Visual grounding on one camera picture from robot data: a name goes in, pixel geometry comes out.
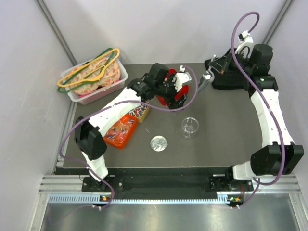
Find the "silver metal scoop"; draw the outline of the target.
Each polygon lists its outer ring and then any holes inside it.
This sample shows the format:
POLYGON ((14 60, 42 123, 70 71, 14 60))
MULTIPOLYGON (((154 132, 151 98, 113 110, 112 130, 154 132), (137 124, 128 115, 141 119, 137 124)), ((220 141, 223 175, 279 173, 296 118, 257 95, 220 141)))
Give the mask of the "silver metal scoop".
POLYGON ((202 77, 200 78, 197 93, 200 93, 202 90, 206 88, 207 85, 209 85, 214 81, 215 75, 211 69, 212 67, 208 66, 207 70, 203 73, 202 77))

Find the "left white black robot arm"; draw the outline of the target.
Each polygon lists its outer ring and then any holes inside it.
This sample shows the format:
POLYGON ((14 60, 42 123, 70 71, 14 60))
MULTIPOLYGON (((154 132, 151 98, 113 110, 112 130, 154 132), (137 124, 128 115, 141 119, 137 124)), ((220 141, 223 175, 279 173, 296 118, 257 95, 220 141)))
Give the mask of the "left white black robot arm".
POLYGON ((186 94, 177 97, 182 87, 192 77, 181 67, 177 73, 171 73, 163 64, 155 63, 142 78, 131 80, 122 92, 109 102, 104 111, 93 115, 81 123, 75 130, 75 142, 86 159, 89 173, 93 177, 92 185, 99 191, 109 186, 108 169, 104 153, 107 146, 103 139, 107 131, 118 120, 141 102, 148 102, 155 96, 161 97, 170 110, 183 107, 186 94))

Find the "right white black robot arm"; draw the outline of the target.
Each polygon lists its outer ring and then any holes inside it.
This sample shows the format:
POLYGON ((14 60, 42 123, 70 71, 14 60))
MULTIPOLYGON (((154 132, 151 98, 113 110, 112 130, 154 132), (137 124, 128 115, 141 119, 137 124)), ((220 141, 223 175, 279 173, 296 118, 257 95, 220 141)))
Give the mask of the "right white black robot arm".
POLYGON ((265 44, 257 44, 253 48, 244 46, 236 54, 240 66, 258 90, 238 69, 230 50, 220 58, 205 61, 206 68, 215 76, 213 88, 244 89, 248 92, 261 127, 262 148, 252 154, 249 161, 228 169, 224 183, 232 191, 242 185, 242 180, 264 175, 277 176, 279 173, 288 175, 304 155, 303 146, 295 144, 283 119, 278 84, 275 77, 269 74, 272 57, 273 48, 265 44))

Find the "red candy tray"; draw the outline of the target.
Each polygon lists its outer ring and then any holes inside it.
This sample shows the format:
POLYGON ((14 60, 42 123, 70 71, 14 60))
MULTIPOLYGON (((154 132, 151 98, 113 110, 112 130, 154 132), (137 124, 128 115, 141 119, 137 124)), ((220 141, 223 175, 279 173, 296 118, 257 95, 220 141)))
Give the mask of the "red candy tray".
POLYGON ((169 109, 177 109, 183 106, 186 101, 187 94, 189 92, 189 86, 187 84, 182 84, 181 88, 178 88, 178 79, 176 78, 178 71, 175 69, 169 69, 164 83, 171 84, 175 83, 174 88, 171 88, 171 92, 167 96, 159 96, 156 98, 163 106, 168 106, 169 109))

